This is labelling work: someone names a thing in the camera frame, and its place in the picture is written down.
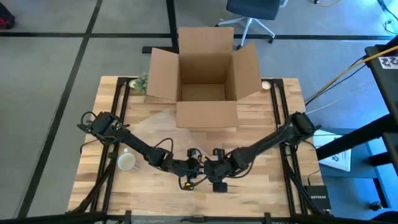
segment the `cardboard box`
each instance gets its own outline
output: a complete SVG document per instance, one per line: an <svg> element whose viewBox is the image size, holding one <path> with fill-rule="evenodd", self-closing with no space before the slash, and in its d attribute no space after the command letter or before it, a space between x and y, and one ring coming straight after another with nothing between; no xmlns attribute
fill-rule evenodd
<svg viewBox="0 0 398 224"><path fill-rule="evenodd" d="M236 101L261 90L254 44L233 53L232 27L182 27L180 54L152 50L147 95L177 102L179 128L238 126Z"/></svg>

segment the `white mug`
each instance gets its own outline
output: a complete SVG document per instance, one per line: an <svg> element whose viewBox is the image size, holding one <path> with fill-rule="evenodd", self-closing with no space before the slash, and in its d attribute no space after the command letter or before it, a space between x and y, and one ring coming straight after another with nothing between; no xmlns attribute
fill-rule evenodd
<svg viewBox="0 0 398 224"><path fill-rule="evenodd" d="M118 158L118 167L122 171L132 171L137 169L136 157L125 148Z"/></svg>

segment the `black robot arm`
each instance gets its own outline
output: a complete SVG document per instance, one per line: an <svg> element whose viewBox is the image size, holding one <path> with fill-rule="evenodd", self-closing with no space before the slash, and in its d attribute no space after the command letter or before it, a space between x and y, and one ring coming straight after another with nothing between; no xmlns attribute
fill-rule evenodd
<svg viewBox="0 0 398 224"><path fill-rule="evenodd" d="M183 161L174 159L171 151L147 145L133 135L127 129L127 125L122 125L117 116L109 112L100 112L93 121L88 121L86 124L81 121L78 127L95 136L103 144L116 142L127 144L157 169L171 172L179 178L187 177L185 186L180 186L183 190L192 190L196 184L191 183L190 179L196 178L199 174L205 174L204 179L214 183L215 188L213 190L215 192L225 192L226 184L222 183L222 180L224 178L242 177L242 175L238 175L251 168L257 155L280 143L296 145L300 141L313 136L316 130L307 115L294 113L277 131L253 145L239 147L227 154L224 153L224 149L215 149L213 154L218 156L218 160L212 161L205 157L206 159L203 162L203 157L198 149L189 149L188 159Z"/></svg>

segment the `small plant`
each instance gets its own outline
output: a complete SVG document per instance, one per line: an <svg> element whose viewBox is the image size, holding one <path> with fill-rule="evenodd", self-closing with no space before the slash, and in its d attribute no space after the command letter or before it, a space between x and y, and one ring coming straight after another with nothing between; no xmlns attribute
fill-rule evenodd
<svg viewBox="0 0 398 224"><path fill-rule="evenodd" d="M138 78L135 79L133 87L140 91L142 94L147 94L147 86L148 86L148 73L142 72L138 75Z"/></svg>

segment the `box flap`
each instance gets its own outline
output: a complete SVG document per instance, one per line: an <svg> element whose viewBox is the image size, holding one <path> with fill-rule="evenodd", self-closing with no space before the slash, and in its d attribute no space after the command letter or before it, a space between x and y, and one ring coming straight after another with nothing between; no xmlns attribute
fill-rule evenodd
<svg viewBox="0 0 398 224"><path fill-rule="evenodd" d="M147 95L177 100L179 71L178 54L153 48Z"/></svg>
<svg viewBox="0 0 398 224"><path fill-rule="evenodd" d="M238 126L235 101L177 102L177 127L228 128Z"/></svg>
<svg viewBox="0 0 398 224"><path fill-rule="evenodd" d="M181 27L178 29L180 55L232 54L232 27Z"/></svg>
<svg viewBox="0 0 398 224"><path fill-rule="evenodd" d="M237 100L261 90L259 61L254 43L235 52L231 66Z"/></svg>

